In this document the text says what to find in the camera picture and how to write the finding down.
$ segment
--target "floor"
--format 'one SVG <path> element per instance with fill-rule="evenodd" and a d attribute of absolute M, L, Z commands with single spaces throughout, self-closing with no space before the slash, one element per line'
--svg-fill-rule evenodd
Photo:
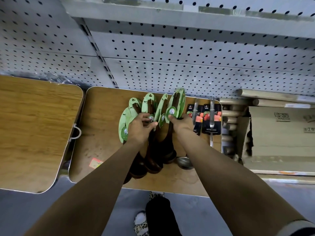
<path fill-rule="evenodd" d="M 37 218 L 71 186 L 73 183 L 63 176 L 49 191 L 42 194 L 0 190 L 1 235 L 23 235 Z M 271 187 L 308 220 L 315 222 L 315 186 L 274 184 Z M 180 194 L 165 194 L 165 197 L 171 202 L 183 236 L 231 235 L 209 198 Z M 134 217 L 137 212 L 145 208 L 148 198 L 148 191 L 122 189 L 102 235 L 134 236 Z"/>

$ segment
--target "leg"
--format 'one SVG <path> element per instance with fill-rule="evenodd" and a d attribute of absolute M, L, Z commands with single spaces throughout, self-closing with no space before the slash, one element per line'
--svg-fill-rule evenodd
<path fill-rule="evenodd" d="M 147 224 L 150 236 L 181 236 L 168 199 L 157 196 L 147 203 Z"/>

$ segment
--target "cutting board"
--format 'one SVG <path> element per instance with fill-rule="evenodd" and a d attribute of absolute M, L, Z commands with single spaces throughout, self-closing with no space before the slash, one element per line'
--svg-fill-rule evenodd
<path fill-rule="evenodd" d="M 0 188 L 53 185 L 83 98 L 76 85 L 0 75 Z"/>
<path fill-rule="evenodd" d="M 75 142 L 69 169 L 69 178 L 72 182 L 79 182 L 93 171 L 93 168 L 89 167 L 93 158 L 106 161 L 123 145 L 118 136 L 120 116 L 124 109 L 128 107 L 130 98 L 136 97 L 143 100 L 146 94 L 147 92 L 106 87 L 91 87 L 87 91 L 79 124 L 82 135 Z M 154 95 L 159 102 L 162 94 Z M 195 98 L 186 97 L 185 112 L 187 104 L 194 103 Z M 210 103 L 210 100 L 200 99 L 199 101 L 199 104 L 206 103 Z M 166 136 L 167 130 L 168 124 L 165 123 L 160 131 L 160 139 Z M 209 143 L 209 135 L 201 134 L 200 138 Z M 177 141 L 175 133 L 173 134 L 173 144 L 177 156 L 186 155 L 183 147 Z M 214 148 L 221 151 L 221 135 L 214 136 Z M 208 196 L 196 171 L 194 169 L 183 170 L 175 163 L 164 165 L 164 168 L 158 174 L 148 173 L 144 178 L 131 179 L 123 187 Z"/>

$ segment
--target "forearm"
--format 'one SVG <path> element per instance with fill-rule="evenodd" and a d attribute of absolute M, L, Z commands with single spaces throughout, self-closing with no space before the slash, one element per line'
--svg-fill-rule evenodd
<path fill-rule="evenodd" d="M 234 236 L 275 235 L 287 223 L 303 219 L 256 174 L 189 129 L 181 129 L 177 136 Z"/>
<path fill-rule="evenodd" d="M 101 235 L 140 148 L 137 142 L 124 144 L 54 202 L 26 235 Z"/>

